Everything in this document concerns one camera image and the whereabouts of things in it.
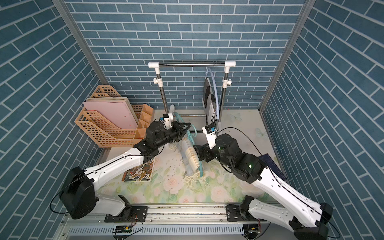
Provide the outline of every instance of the blue book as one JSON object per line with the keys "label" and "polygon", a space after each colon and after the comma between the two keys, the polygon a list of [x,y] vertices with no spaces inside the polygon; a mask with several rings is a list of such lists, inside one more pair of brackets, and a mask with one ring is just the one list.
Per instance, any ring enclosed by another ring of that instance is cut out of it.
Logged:
{"label": "blue book", "polygon": [[264,155],[261,155],[260,157],[258,157],[262,160],[264,160],[266,162],[266,164],[268,165],[268,167],[270,167],[272,169],[272,171],[277,175],[279,176],[279,178],[281,178],[283,181],[286,181],[287,178],[284,176],[284,174],[282,173],[282,171],[278,168],[278,166],[276,165],[276,163],[272,160],[272,158],[269,156],[269,154],[264,154]]}

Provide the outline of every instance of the black cable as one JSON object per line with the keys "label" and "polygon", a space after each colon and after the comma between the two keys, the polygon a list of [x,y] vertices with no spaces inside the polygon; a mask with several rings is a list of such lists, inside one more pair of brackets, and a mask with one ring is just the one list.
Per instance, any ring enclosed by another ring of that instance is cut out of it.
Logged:
{"label": "black cable", "polygon": [[[164,150],[164,146],[165,146],[165,145],[163,145],[163,149],[161,149],[161,151],[160,151],[158,154],[154,155],[154,156],[142,156],[142,155],[138,155],[138,154],[131,154],[131,155],[124,156],[124,157],[130,157],[130,156],[155,157],[155,156],[159,155],[159,154]],[[64,189],[66,189],[67,187],[69,187],[71,184],[75,183],[76,181],[79,181],[81,178],[83,178],[83,177],[85,177],[85,176],[87,176],[87,175],[90,175],[90,174],[92,174],[92,173],[96,173],[98,170],[100,170],[100,169],[102,169],[102,168],[104,168],[104,167],[106,167],[106,166],[108,166],[108,165],[110,165],[110,164],[112,164],[112,163],[114,163],[114,162],[120,160],[120,159],[123,159],[124,157],[121,157],[121,158],[119,158],[119,159],[116,159],[115,161],[112,161],[112,162],[110,162],[110,163],[108,163],[108,164],[106,164],[106,165],[104,165],[104,166],[102,166],[102,167],[100,167],[100,168],[98,168],[98,169],[96,169],[96,170],[90,172],[90,173],[87,173],[87,174],[85,174],[84,176],[79,177],[79,178],[76,179],[75,181],[71,182],[71,183],[68,184],[67,186],[63,187],[63,188],[62,188],[62,189],[61,189],[61,190],[60,190],[60,191],[59,191],[59,192],[52,198],[51,203],[49,204],[49,209],[50,209],[52,212],[56,213],[56,214],[67,214],[67,213],[69,213],[69,212],[56,212],[55,210],[53,210],[53,209],[52,209],[52,203],[53,203],[53,200],[54,200],[54,199],[55,199],[61,192],[63,192]]]}
{"label": "black cable", "polygon": [[228,171],[228,169],[226,169],[225,167],[224,167],[224,165],[219,161],[219,163],[220,163],[220,165],[224,168],[224,170],[226,170],[227,172],[229,172],[229,173],[231,173],[231,171]]}
{"label": "black cable", "polygon": [[139,221],[139,222],[141,222],[141,229],[140,229],[139,231],[136,231],[136,232],[132,233],[132,234],[129,235],[127,238],[129,238],[130,236],[134,235],[135,233],[138,233],[138,232],[140,232],[141,230],[143,230],[143,228],[144,228],[144,223],[143,223],[142,221],[140,221],[138,218],[137,218],[136,220]]}
{"label": "black cable", "polygon": [[237,131],[239,131],[239,132],[241,132],[242,134],[244,134],[244,136],[246,136],[246,137],[249,139],[249,141],[251,141],[251,143],[252,143],[253,146],[256,148],[256,150],[260,153],[260,155],[262,155],[262,153],[259,151],[259,149],[256,147],[256,145],[252,142],[252,140],[251,140],[245,133],[243,133],[243,131],[241,131],[240,129],[237,129],[237,128],[235,128],[235,127],[226,127],[226,128],[221,129],[217,134],[219,134],[220,132],[222,132],[223,130],[228,129],[228,128],[236,129]]}
{"label": "black cable", "polygon": [[263,234],[268,230],[268,227],[271,225],[271,222],[269,222],[268,226],[265,228],[265,230],[260,234],[260,235],[257,235],[257,237],[255,239],[258,239],[259,237],[263,236]]}
{"label": "black cable", "polygon": [[[227,128],[233,128],[233,129],[236,129],[236,130],[238,130],[238,131],[240,131],[242,134],[244,134],[244,136],[246,136],[248,139],[249,139],[249,141],[251,141],[251,143],[253,144],[253,146],[256,148],[256,150],[260,153],[260,151],[259,151],[259,149],[256,147],[256,145],[253,143],[253,141],[245,134],[245,133],[243,133],[241,130],[239,130],[239,129],[237,129],[237,128],[235,128],[235,127],[226,127],[226,128],[224,128],[224,129],[222,129],[222,130],[220,130],[217,134],[219,134],[221,131],[223,131],[223,130],[225,130],[225,129],[227,129]],[[271,174],[272,174],[272,176],[274,177],[274,179],[276,180],[276,182],[280,185],[280,186],[282,186],[287,192],[289,192],[292,196],[294,196],[295,198],[297,198],[299,201],[301,201],[303,204],[305,204],[307,207],[309,207],[310,209],[312,209],[314,212],[316,212],[317,214],[319,214],[320,216],[322,216],[322,217],[324,217],[325,219],[326,219],[326,217],[323,215],[323,214],[321,214],[321,213],[319,213],[318,211],[316,211],[313,207],[311,207],[311,206],[309,206],[306,202],[304,202],[303,200],[301,200],[299,197],[297,197],[296,195],[294,195],[291,191],[289,191],[286,187],[284,187],[284,185],[282,185],[278,180],[277,180],[277,178],[275,177],[275,175],[273,174],[273,171],[271,170],[271,168],[269,167],[269,171],[271,171]],[[340,238],[341,237],[341,234],[340,234],[340,232],[339,232],[339,230],[331,223],[331,222],[329,222],[329,224],[337,231],[337,233],[338,233],[338,237],[332,237],[332,236],[327,236],[327,237],[329,237],[329,238]]]}

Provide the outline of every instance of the table surface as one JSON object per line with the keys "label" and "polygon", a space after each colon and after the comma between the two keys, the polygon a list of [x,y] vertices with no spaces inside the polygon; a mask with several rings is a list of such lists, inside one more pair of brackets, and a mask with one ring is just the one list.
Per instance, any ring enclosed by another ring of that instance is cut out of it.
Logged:
{"label": "table surface", "polygon": [[[202,109],[177,110],[179,114],[203,114]],[[161,117],[164,111],[155,110],[154,118]],[[193,123],[197,129],[205,126],[205,117],[183,117],[185,122]],[[268,153],[278,164],[272,145],[258,110],[227,109],[223,111],[222,128],[236,127],[246,133],[262,154]],[[226,129],[224,133],[235,138],[243,152],[259,155],[253,144],[236,129]],[[195,143],[207,142],[203,133],[198,133]],[[129,147],[113,147],[107,160],[124,152]],[[176,202],[241,202],[245,195],[251,195],[263,202],[273,202],[267,193],[237,179],[226,172],[218,161],[202,162],[204,176],[186,176],[182,157],[175,144],[165,146],[156,157],[154,172],[150,182],[122,182],[122,175],[102,186],[98,192],[107,195],[124,195],[130,203],[176,203]]]}

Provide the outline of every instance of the floral tablecloth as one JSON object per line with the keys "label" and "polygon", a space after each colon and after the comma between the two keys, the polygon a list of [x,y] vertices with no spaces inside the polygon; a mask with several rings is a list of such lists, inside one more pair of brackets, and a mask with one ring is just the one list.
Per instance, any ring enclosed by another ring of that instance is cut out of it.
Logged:
{"label": "floral tablecloth", "polygon": [[[256,117],[255,110],[252,112],[232,110],[224,114],[226,114],[224,116],[226,120],[222,121],[223,126],[234,125],[245,131],[263,154],[268,153],[277,162],[258,112]],[[225,132],[237,139],[244,152],[253,153],[253,145],[241,133],[239,135],[239,132],[232,129]],[[149,182],[122,182],[122,175],[120,175],[102,186],[98,192],[107,195],[124,195],[133,204],[241,202],[245,195],[253,196],[263,202],[274,201],[264,191],[226,172],[217,160],[202,163],[203,177],[200,177],[200,174],[186,176],[185,166],[176,145],[168,144],[156,157],[154,172]]]}
{"label": "floral tablecloth", "polygon": [[150,182],[122,182],[122,175],[98,192],[124,195],[130,203],[241,202],[245,195],[268,201],[269,195],[226,172],[218,161],[203,162],[204,176],[186,176],[181,154],[170,144],[155,159]]}

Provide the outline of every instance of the metal pole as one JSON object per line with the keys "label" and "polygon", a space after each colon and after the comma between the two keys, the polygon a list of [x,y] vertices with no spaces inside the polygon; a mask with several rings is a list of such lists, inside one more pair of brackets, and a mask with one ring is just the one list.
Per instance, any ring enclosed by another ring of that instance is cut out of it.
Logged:
{"label": "metal pole", "polygon": [[213,67],[225,66],[225,62],[159,63],[159,67]]}
{"label": "metal pole", "polygon": [[[161,79],[160,73],[156,73],[156,77],[157,79]],[[167,105],[166,93],[164,92],[164,88],[160,87],[160,85],[159,85],[159,88],[160,88],[161,99],[163,100],[163,104],[164,104],[164,110],[166,111],[166,114],[168,114],[169,110]]]}
{"label": "metal pole", "polygon": [[220,109],[219,109],[219,117],[218,121],[221,122],[221,114],[223,113],[223,108],[224,108],[224,98],[225,98],[225,93],[227,92],[226,88],[223,88],[221,91],[221,100],[220,100]]}
{"label": "metal pole", "polygon": [[[228,80],[228,73],[224,73],[224,80]],[[224,108],[224,98],[225,98],[225,93],[227,92],[227,88],[223,88],[221,91],[221,100],[220,100],[220,109],[219,109],[219,118],[218,121],[221,122],[221,115],[223,113],[223,108]]]}
{"label": "metal pole", "polygon": [[205,117],[205,114],[179,114],[180,117]]}
{"label": "metal pole", "polygon": [[165,109],[166,113],[168,114],[169,110],[168,110],[168,105],[167,105],[167,99],[166,99],[166,94],[164,92],[163,87],[160,87],[160,93],[161,93],[161,99],[163,99],[164,109]]}

